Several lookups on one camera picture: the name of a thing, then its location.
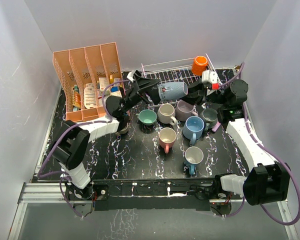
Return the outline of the grey-blue printed mug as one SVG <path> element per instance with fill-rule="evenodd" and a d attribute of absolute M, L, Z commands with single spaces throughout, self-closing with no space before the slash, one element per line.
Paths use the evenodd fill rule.
<path fill-rule="evenodd" d="M 158 94 L 162 102 L 181 99 L 188 94 L 185 82 L 164 82 L 158 85 Z"/>

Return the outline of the orange mug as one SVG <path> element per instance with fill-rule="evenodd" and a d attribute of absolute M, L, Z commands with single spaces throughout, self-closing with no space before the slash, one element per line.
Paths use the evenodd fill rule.
<path fill-rule="evenodd" d="M 207 69 L 208 60 L 205 56 L 196 56 L 193 60 L 191 71 L 196 76 L 201 76 Z"/>

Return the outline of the olive grey small cup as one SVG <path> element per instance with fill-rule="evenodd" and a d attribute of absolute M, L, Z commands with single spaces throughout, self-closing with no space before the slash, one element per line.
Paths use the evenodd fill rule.
<path fill-rule="evenodd" d="M 124 134 L 126 134 L 126 133 L 128 132 L 128 130 L 129 130 L 129 127 L 126 126 L 125 128 L 123 128 L 122 130 L 116 132 L 115 134 L 116 134 L 117 136 L 119 136 L 119 135 L 124 135 Z"/>

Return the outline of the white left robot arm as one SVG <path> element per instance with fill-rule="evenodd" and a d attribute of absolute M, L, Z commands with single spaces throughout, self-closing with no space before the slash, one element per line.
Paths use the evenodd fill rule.
<path fill-rule="evenodd" d="M 61 165 L 68 180 L 76 188 L 76 194 L 83 200 L 93 195 L 90 174 L 85 167 L 89 148 L 107 135 L 125 133 L 130 120 L 129 111 L 141 101 L 146 103 L 159 101 L 158 78 L 145 78 L 135 70 L 127 78 L 130 89 L 124 96 L 103 97 L 105 115 L 95 120 L 65 123 L 49 155 Z"/>

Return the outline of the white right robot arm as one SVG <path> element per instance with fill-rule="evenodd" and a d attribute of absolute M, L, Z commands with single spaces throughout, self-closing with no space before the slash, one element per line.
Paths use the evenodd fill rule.
<path fill-rule="evenodd" d="M 267 153 L 254 136 L 244 107 L 248 90 L 248 84 L 242 79 L 227 85 L 198 80 L 188 86 L 183 100 L 198 106 L 206 101 L 220 105 L 218 120 L 226 124 L 226 132 L 234 139 L 249 168 L 246 177 L 234 173 L 217 175 L 213 194 L 223 199 L 232 192 L 244 197 L 252 206 L 281 202 L 288 195 L 291 170 Z"/>

